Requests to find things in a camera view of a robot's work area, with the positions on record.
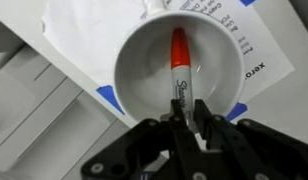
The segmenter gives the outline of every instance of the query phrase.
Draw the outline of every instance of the white paper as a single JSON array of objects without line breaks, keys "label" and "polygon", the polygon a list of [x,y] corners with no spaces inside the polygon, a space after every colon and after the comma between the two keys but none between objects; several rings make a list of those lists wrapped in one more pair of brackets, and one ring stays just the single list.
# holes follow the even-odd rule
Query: white paper
[{"label": "white paper", "polygon": [[[245,54],[245,103],[294,70],[250,5],[240,0],[167,0],[168,9],[199,11],[220,20]],[[113,83],[120,44],[146,17],[142,0],[50,0],[44,35],[69,61],[100,86]]]}]

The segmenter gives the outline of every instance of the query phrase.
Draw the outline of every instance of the marker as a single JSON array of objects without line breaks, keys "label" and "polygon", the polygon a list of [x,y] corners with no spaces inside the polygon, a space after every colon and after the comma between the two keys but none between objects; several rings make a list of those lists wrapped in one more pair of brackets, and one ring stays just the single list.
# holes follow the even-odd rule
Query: marker
[{"label": "marker", "polygon": [[191,82],[191,59],[184,29],[177,28],[172,36],[171,70],[174,98],[179,99],[187,125],[197,132],[193,120],[193,93]]}]

